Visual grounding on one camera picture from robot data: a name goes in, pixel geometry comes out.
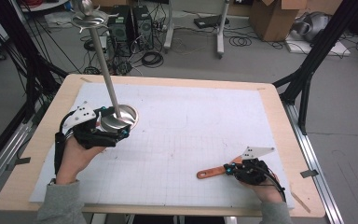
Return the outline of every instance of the wrist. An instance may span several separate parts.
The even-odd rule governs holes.
[[[253,190],[262,203],[283,202],[282,195],[273,186],[255,186]]]
[[[66,175],[60,173],[60,171],[57,173],[56,185],[69,185],[75,182],[76,182],[76,175]]]

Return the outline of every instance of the cardboard box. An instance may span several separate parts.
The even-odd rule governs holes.
[[[334,15],[341,2],[342,0],[307,0],[307,8],[301,9],[299,14],[302,15],[304,12],[311,13],[320,11],[328,15]]]
[[[100,6],[101,11],[110,13],[114,5],[132,6],[133,0],[91,0],[91,2],[95,7]]]
[[[307,0],[255,0],[249,22],[264,41],[283,41]]]

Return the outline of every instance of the computer tower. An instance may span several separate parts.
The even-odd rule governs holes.
[[[153,49],[153,21],[147,6],[133,7],[132,14],[139,49]]]
[[[116,5],[113,6],[110,14],[118,14],[117,17],[109,18],[107,23],[115,55],[130,57],[132,55],[131,44],[135,38],[131,8],[126,5]]]

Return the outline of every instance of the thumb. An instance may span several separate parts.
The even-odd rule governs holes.
[[[96,155],[100,154],[101,152],[103,152],[106,149],[106,147],[92,147],[90,149],[87,149],[85,151],[85,154],[87,155],[87,157],[92,160],[92,158],[94,158]]]

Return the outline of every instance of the wooden handle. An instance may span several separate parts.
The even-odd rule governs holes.
[[[239,157],[235,158],[234,160],[232,160],[231,162],[240,163],[240,162],[242,162],[242,157],[239,156]],[[222,175],[225,172],[226,172],[225,167],[218,166],[218,167],[214,167],[212,169],[202,170],[202,171],[197,172],[197,178],[204,179],[204,178],[212,177],[215,175]]]
[[[204,179],[215,175],[222,175],[226,172],[225,168],[223,166],[214,167],[212,169],[199,171],[197,173],[198,179]]]

